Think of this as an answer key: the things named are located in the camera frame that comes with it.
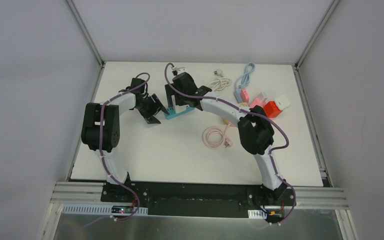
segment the metal strip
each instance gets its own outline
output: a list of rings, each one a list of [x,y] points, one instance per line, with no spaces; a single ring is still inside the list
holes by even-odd
[[[57,182],[51,203],[99,203],[103,188],[101,182]]]
[[[89,31],[86,28],[86,25],[83,22],[82,17],[80,16],[80,13],[79,13],[76,5],[74,4],[73,0],[64,0],[64,2],[67,5],[67,8],[70,11],[72,17],[74,18],[74,21],[77,24],[77,27],[81,32],[81,35],[83,36],[84,40],[86,41],[87,46],[89,47],[90,51],[94,55],[99,66],[102,68],[102,66],[104,65],[104,61],[102,60],[102,57],[101,57],[100,53],[98,52],[97,46],[95,45],[94,41],[92,40],[92,37],[89,34]]]
[[[177,60],[173,60],[173,59],[158,59],[156,61],[149,61],[149,60],[110,60],[110,61],[105,61],[105,62],[120,62],[120,63],[131,63],[131,62],[135,62],[135,63],[169,63],[169,62],[173,62],[173,63],[188,63],[188,64],[247,64],[249,62],[253,62],[254,64],[258,65],[258,64],[261,64],[261,65],[295,65],[297,62],[294,62],[294,61],[220,61],[220,60],[217,60],[217,61],[202,61],[202,60],[199,60],[199,61],[187,61],[187,60],[182,60],[182,61],[177,61]]]
[[[61,212],[63,210],[62,203],[50,203],[48,211],[43,222],[39,240],[53,240],[57,231],[58,222],[60,221]]]
[[[295,187],[297,209],[349,209],[344,190],[334,187]]]
[[[335,212],[343,240],[359,240],[351,212],[349,210],[336,210]]]
[[[320,33],[323,31],[323,29],[326,26],[326,23],[329,21],[330,17],[334,13],[336,7],[338,6],[339,2],[341,0],[332,0],[330,2],[329,7],[327,8],[326,12],[324,13],[323,17],[321,18],[320,22],[318,23],[317,27],[315,28],[314,33],[311,35],[310,40],[308,41],[307,45],[304,48],[304,51],[301,53],[301,56],[299,56],[298,61],[296,62],[296,67],[300,69],[301,65],[303,64],[304,60],[306,59],[307,55],[309,54],[310,50],[312,49],[314,43],[320,36]]]
[[[97,77],[96,82],[95,82],[95,86],[93,87],[92,96],[90,96],[90,102],[93,102],[95,100],[95,96],[97,95],[98,87],[99,87],[99,84],[101,82],[102,75],[104,74],[104,69],[105,69],[105,64],[102,65],[101,69],[99,70],[98,77]],[[65,173],[64,179],[66,181],[70,180],[70,177],[71,177],[72,172],[73,172],[74,163],[76,162],[77,154],[79,154],[80,145],[82,144],[82,141],[80,139],[80,134],[82,132],[82,125],[81,124],[79,125],[77,132],[78,132],[77,145],[75,146],[75,150],[74,150],[74,153],[72,154],[70,165],[68,166],[68,169]]]
[[[313,144],[314,152],[316,154],[317,162],[320,167],[321,176],[326,175],[329,183],[333,186],[333,181],[329,175],[328,169],[326,167],[325,157],[323,156],[322,147],[319,142],[319,137],[317,135],[316,126],[314,125],[313,114],[309,100],[307,98],[306,90],[304,88],[303,82],[301,80],[300,72],[296,67],[293,67],[293,74],[295,75],[296,85],[298,86],[299,96],[301,98],[302,106],[304,107],[305,119],[307,120],[307,125],[310,130],[311,141]]]
[[[77,204],[67,203],[64,204],[62,209],[63,214],[81,214],[81,215],[108,215],[108,216],[129,216],[130,213],[113,213],[113,207],[129,206],[130,203],[125,205],[113,205],[113,204]],[[135,216],[146,216],[148,215],[148,208],[139,207],[139,211],[134,214]]]

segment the metal frame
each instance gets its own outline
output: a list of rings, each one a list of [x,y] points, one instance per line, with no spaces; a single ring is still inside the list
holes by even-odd
[[[103,182],[57,182],[51,204],[105,204],[101,202]],[[297,209],[348,210],[342,188],[295,187]]]
[[[298,86],[299,96],[301,98],[302,106],[304,107],[305,118],[307,120],[308,129],[310,130],[310,136],[314,147],[314,152],[320,169],[320,175],[322,179],[327,179],[331,186],[334,186],[331,176],[326,168],[325,158],[323,157],[322,147],[319,142],[319,137],[314,125],[313,114],[310,103],[307,98],[306,90],[301,81],[300,72],[296,67],[293,67],[293,74],[295,75],[296,85]]]
[[[331,18],[332,14],[334,13],[336,7],[340,3],[341,0],[332,0],[330,2],[329,7],[327,8],[326,12],[324,13],[323,17],[321,18],[320,22],[318,23],[317,27],[315,28],[314,33],[310,37],[310,40],[308,41],[307,45],[304,48],[304,51],[301,53],[301,56],[299,57],[298,61],[296,62],[295,66],[299,70],[301,65],[303,64],[304,60],[306,59],[307,55],[309,54],[310,50],[312,49],[314,43],[319,38],[320,33],[322,33],[323,29],[325,29],[326,24],[328,23],[329,19]]]
[[[53,240],[65,204],[70,206],[126,205],[101,202],[103,182],[57,182],[53,190],[40,240]],[[358,240],[344,190],[335,187],[295,187],[296,209],[335,210],[344,240]]]
[[[77,27],[80,30],[80,33],[84,38],[84,41],[86,42],[87,46],[89,47],[90,51],[92,52],[99,66],[102,68],[104,65],[104,60],[102,60],[102,57],[98,52],[97,46],[95,45],[91,35],[89,34],[88,29],[86,28],[86,25],[83,22],[82,17],[80,16],[79,10],[77,10],[77,7],[74,4],[73,0],[64,0],[64,2],[67,5],[67,8],[70,11],[72,17],[74,18],[74,21],[77,24]]]
[[[50,203],[46,211],[45,221],[39,232],[38,240],[53,240],[60,221],[63,203]]]
[[[335,210],[343,240],[359,240],[350,210]]]

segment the white charging cable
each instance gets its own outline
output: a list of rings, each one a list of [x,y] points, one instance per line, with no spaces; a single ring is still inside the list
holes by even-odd
[[[202,142],[209,149],[219,149],[221,147],[230,147],[233,145],[233,142],[227,136],[227,130],[231,124],[229,123],[224,130],[221,130],[218,127],[212,126],[204,130],[202,133]],[[221,139],[216,142],[211,142],[210,137],[212,135],[220,135]]]
[[[222,70],[220,70],[220,69],[215,70],[214,75],[219,76],[219,78],[214,79],[214,81],[212,81],[206,85],[213,92],[222,91],[226,87],[232,85],[232,80],[230,78],[226,77]]]

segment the purple cable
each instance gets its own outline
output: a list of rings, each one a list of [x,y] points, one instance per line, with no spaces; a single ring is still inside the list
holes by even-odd
[[[286,184],[288,187],[290,187],[292,189],[292,194],[293,194],[293,205],[292,205],[292,208],[290,209],[289,213],[285,216],[285,218],[280,221],[279,223],[282,223],[283,221],[285,221],[286,219],[289,218],[289,215],[291,215],[292,211],[294,210],[295,208],[295,205],[297,204],[297,196],[296,196],[296,193],[295,193],[295,189],[294,187],[289,184],[288,182],[286,182],[285,179],[282,179],[280,176],[279,176],[279,172],[278,172],[278,169],[276,168],[276,164],[275,164],[275,159],[273,158],[272,156],[272,152],[275,151],[275,150],[280,150],[280,149],[285,149],[289,146],[289,138],[288,136],[286,135],[286,133],[281,129],[281,127],[279,125],[277,125],[273,120],[271,120],[270,118],[262,115],[262,114],[258,114],[258,113],[255,113],[255,112],[250,112],[250,111],[247,111],[247,110],[244,110],[242,108],[239,108],[237,105],[229,102],[229,101],[226,101],[224,99],[221,99],[221,98],[216,98],[216,97],[213,97],[213,96],[192,96],[192,95],[187,95],[179,90],[177,90],[174,86],[172,86],[172,84],[170,83],[169,81],[169,78],[167,77],[167,69],[169,68],[169,66],[171,66],[172,68],[175,66],[173,63],[169,62],[167,63],[167,65],[165,66],[165,69],[164,69],[164,77],[165,77],[165,81],[168,83],[168,86],[173,89],[173,91],[175,91],[176,93],[184,96],[184,97],[187,97],[187,98],[191,98],[191,99],[211,99],[211,100],[216,100],[216,101],[219,101],[219,102],[222,102],[224,104],[227,104],[229,105],[230,107],[238,110],[239,112],[242,112],[242,113],[245,113],[245,114],[250,114],[250,115],[253,115],[253,116],[256,116],[256,117],[260,117],[260,118],[263,118],[264,120],[267,120],[269,123],[271,123],[277,130],[279,130],[279,132],[282,134],[282,136],[285,138],[285,145],[283,146],[276,146],[276,147],[273,147],[272,149],[270,149],[270,151],[268,151],[268,155],[270,156],[270,160],[271,160],[271,164],[273,165],[273,169],[274,169],[274,173],[276,174],[277,178],[279,178],[280,181],[282,181],[284,184]]]
[[[102,220],[102,219],[105,219],[105,218],[109,218],[108,216],[100,216],[100,217],[98,217],[97,219],[95,219],[95,220],[93,220],[93,221],[91,221],[91,222],[89,222],[89,223],[87,223],[87,224],[85,224],[85,225],[83,225],[83,226],[81,226],[81,227],[78,227],[78,228],[65,228],[65,227],[63,227],[62,225],[59,225],[59,227],[58,228],[60,228],[60,229],[62,229],[62,230],[64,230],[64,231],[66,231],[66,232],[72,232],[72,233],[75,233],[75,232],[78,232],[78,231],[80,231],[80,230],[82,230],[82,229],[85,229],[85,228],[87,228],[87,227],[89,227],[90,225],[92,225],[92,224],[94,224],[94,223],[96,223],[96,222],[98,222],[98,221],[100,221],[100,220]]]
[[[133,194],[133,196],[136,198],[137,200],[137,207],[136,207],[136,210],[134,210],[129,216],[127,217],[124,217],[122,219],[118,219],[119,221],[125,221],[125,220],[128,220],[129,218],[131,218],[134,214],[136,214],[139,210],[139,207],[141,206],[141,202],[139,200],[139,197],[138,195],[136,194],[136,192],[134,192],[132,189],[130,189],[128,186],[124,185],[123,183],[121,183],[118,179],[116,179],[110,172],[110,170],[108,170],[108,167],[107,167],[107,164],[105,163],[105,159],[104,159],[104,152],[102,151],[102,142],[103,142],[103,132],[104,132],[104,109],[105,109],[105,106],[108,105],[109,103],[111,103],[112,101],[118,99],[119,97],[123,96],[123,95],[126,95],[136,89],[139,89],[141,88],[143,85],[147,84],[147,82],[150,80],[151,78],[151,75],[147,72],[142,72],[142,73],[139,73],[136,78],[139,78],[141,75],[148,75],[148,79],[141,83],[140,85],[132,88],[132,89],[129,89],[127,91],[124,91],[122,93],[119,93],[115,96],[113,96],[112,98],[110,98],[108,101],[104,102],[102,104],[102,108],[100,110],[100,123],[99,123],[99,153],[100,153],[100,156],[101,156],[101,161],[102,161],[102,165],[103,165],[103,168],[105,169],[105,172],[106,174],[109,175],[109,177],[114,180],[114,182],[116,182],[118,185],[122,186],[124,189],[126,189],[127,191],[131,192],[131,194]]]

